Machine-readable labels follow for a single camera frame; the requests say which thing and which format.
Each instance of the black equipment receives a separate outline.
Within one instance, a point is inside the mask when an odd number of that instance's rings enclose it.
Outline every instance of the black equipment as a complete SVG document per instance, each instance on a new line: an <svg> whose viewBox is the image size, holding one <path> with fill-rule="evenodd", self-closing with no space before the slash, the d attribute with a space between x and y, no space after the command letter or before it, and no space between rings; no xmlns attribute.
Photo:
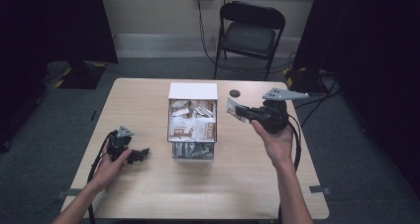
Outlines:
<svg viewBox="0 0 420 224"><path fill-rule="evenodd" d="M236 106L236 114L252 120L259 121L265 130L271 134L283 130L288 123L288 113L285 101L266 100L260 108Z"/></svg>
<svg viewBox="0 0 420 224"><path fill-rule="evenodd" d="M115 162L124 151L129 149L128 145L131 140L132 137L130 136L119 137L117 130L111 133L111 136L109 137L107 153L113 162ZM129 157L127 158L127 164L131 165L133 162L142 162L148 154L149 148L143 149L141 151L132 150Z"/></svg>

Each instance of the person's left hand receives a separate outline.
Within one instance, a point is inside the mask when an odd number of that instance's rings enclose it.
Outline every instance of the person's left hand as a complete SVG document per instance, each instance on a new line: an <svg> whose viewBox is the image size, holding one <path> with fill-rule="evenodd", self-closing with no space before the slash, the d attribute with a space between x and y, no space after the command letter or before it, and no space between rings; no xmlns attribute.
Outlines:
<svg viewBox="0 0 420 224"><path fill-rule="evenodd" d="M105 186L115 180L118 172L121 169L124 161L129 157L132 150L124 151L120 157L112 162L111 157L107 154L108 144L102 150L102 160L99 163L98 169L96 170L95 175L90 182L93 182L95 185L102 190Z"/></svg>

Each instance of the hand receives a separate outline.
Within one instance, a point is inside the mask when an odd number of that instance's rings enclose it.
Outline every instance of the hand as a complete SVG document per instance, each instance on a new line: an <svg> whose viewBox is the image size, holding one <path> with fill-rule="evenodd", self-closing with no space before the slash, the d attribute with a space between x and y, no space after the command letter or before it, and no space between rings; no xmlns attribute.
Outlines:
<svg viewBox="0 0 420 224"><path fill-rule="evenodd" d="M266 153L275 168L283 164L289 165L292 163L291 149L293 132L289 126L286 126L276 134L270 134L263 128L259 121L253 120L251 124L256 133L262 138Z"/></svg>
<svg viewBox="0 0 420 224"><path fill-rule="evenodd" d="M115 162L112 162L111 157L107 154L107 149L108 144L102 150L102 160L99 163L98 169L96 170L96 173L91 180L91 182L96 184L100 190L114 181L124 161L132 152L132 150L126 150Z"/></svg>

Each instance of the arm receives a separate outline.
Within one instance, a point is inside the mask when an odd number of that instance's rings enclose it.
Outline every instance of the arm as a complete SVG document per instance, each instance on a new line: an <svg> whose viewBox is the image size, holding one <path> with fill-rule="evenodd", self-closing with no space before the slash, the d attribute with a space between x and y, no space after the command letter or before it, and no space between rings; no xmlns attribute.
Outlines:
<svg viewBox="0 0 420 224"><path fill-rule="evenodd" d="M130 155L131 150L124 151L115 162L111 161L106 154L106 148L102 151L105 154L98 166L92 180L88 182L74 200L59 214L52 223L79 223L86 213L90 203L96 194L111 183L120 171L121 165Z"/></svg>
<svg viewBox="0 0 420 224"><path fill-rule="evenodd" d="M293 141L291 128L287 126L277 134L270 134L258 121L253 120L251 124L262 138L266 153L277 172L282 223L313 223L291 158Z"/></svg>

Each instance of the black curtain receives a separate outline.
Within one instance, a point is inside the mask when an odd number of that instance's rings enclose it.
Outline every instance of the black curtain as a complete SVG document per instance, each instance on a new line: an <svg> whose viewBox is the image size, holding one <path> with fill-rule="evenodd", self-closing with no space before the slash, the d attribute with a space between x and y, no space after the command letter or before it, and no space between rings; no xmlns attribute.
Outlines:
<svg viewBox="0 0 420 224"><path fill-rule="evenodd" d="M419 28L419 0L315 0L293 68L339 74L367 134L420 197Z"/></svg>
<svg viewBox="0 0 420 224"><path fill-rule="evenodd" d="M70 58L118 62L102 0L0 0L2 139L48 63Z"/></svg>

